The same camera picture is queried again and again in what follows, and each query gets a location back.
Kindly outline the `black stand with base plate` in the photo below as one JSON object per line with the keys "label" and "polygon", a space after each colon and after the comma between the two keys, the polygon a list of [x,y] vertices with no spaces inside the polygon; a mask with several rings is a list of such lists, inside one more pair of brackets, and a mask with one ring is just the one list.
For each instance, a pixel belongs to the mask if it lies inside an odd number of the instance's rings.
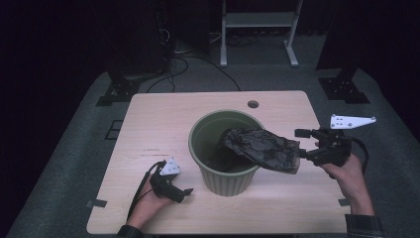
{"label": "black stand with base plate", "polygon": [[340,69],[336,76],[319,78],[329,100],[344,100],[350,104],[368,103],[365,94],[353,83],[368,42],[364,29],[366,11],[359,8],[361,2],[339,0],[316,66],[317,69]]}
{"label": "black stand with base plate", "polygon": [[138,93],[140,83],[136,80],[127,79],[119,70],[108,72],[111,82],[103,96],[96,102],[97,106],[111,106],[114,102],[130,102]]}

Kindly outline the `white metal stand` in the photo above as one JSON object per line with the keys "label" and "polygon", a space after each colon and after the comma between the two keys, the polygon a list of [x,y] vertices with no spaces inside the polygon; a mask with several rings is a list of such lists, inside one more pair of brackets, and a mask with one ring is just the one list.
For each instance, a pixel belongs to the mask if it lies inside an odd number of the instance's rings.
{"label": "white metal stand", "polygon": [[231,13],[227,11],[227,0],[222,0],[220,66],[228,65],[227,30],[239,28],[289,28],[289,36],[283,41],[287,56],[292,67],[299,67],[292,47],[301,8],[304,0],[297,0],[293,12],[273,13]]}

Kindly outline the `dark cabinet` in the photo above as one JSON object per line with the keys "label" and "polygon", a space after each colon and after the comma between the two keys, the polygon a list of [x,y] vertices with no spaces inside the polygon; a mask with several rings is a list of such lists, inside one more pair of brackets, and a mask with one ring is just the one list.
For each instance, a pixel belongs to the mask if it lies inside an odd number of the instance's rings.
{"label": "dark cabinet", "polygon": [[167,68],[156,0],[108,0],[116,23],[110,32],[111,50],[105,60],[117,79],[163,73]]}

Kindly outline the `person's right hand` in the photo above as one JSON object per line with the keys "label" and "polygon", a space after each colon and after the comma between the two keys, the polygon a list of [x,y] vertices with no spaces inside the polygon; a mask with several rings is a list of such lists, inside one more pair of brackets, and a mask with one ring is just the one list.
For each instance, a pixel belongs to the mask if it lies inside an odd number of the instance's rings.
{"label": "person's right hand", "polygon": [[356,202],[369,198],[362,172],[362,163],[358,157],[350,155],[341,167],[333,164],[325,164],[321,168],[337,181],[342,194],[349,201]]}

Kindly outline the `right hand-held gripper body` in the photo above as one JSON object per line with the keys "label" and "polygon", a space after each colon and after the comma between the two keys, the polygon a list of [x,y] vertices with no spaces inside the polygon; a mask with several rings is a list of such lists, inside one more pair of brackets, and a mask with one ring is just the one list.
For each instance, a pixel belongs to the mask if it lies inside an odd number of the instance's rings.
{"label": "right hand-held gripper body", "polygon": [[366,145],[359,139],[344,134],[345,130],[356,129],[376,122],[375,117],[356,117],[333,114],[330,118],[329,128],[320,128],[318,149],[314,151],[313,163],[315,166],[333,164],[341,167],[352,153],[352,145],[356,143],[365,154],[363,166],[368,164],[369,154]]}

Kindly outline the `green plastic waste bin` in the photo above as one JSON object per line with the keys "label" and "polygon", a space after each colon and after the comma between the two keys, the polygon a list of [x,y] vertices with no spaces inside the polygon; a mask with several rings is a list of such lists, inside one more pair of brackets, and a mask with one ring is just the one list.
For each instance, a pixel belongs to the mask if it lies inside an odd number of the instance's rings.
{"label": "green plastic waste bin", "polygon": [[260,168],[248,160],[240,163],[235,154],[218,149],[222,135],[232,128],[262,129],[263,124],[245,112],[219,110],[201,117],[191,128],[188,138],[190,155],[198,165],[204,183],[221,196],[235,196],[245,191]]}

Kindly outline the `person's left hand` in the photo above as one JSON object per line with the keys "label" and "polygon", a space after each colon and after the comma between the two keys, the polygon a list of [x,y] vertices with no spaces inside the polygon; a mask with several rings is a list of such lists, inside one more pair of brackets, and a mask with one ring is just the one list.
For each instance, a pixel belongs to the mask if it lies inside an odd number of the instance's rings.
{"label": "person's left hand", "polygon": [[172,201],[169,198],[157,196],[149,186],[145,186],[140,193],[132,216],[135,218],[152,218],[170,204],[172,204]]}

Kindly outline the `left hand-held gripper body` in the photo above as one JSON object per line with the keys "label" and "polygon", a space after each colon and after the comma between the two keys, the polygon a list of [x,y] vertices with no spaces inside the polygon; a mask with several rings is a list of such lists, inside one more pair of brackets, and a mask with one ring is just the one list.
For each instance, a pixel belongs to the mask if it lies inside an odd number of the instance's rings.
{"label": "left hand-held gripper body", "polygon": [[158,197],[184,198],[184,191],[172,184],[179,174],[180,167],[174,158],[157,162],[156,170],[150,178],[154,193]]}

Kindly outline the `black plastic garbage bag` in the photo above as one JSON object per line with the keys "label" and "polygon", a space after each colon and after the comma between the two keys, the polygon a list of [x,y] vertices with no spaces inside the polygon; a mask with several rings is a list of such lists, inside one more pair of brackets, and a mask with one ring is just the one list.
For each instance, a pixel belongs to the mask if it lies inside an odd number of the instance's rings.
{"label": "black plastic garbage bag", "polygon": [[232,128],[223,132],[208,166],[223,173],[258,166],[295,175],[300,167],[299,146],[265,129]]}

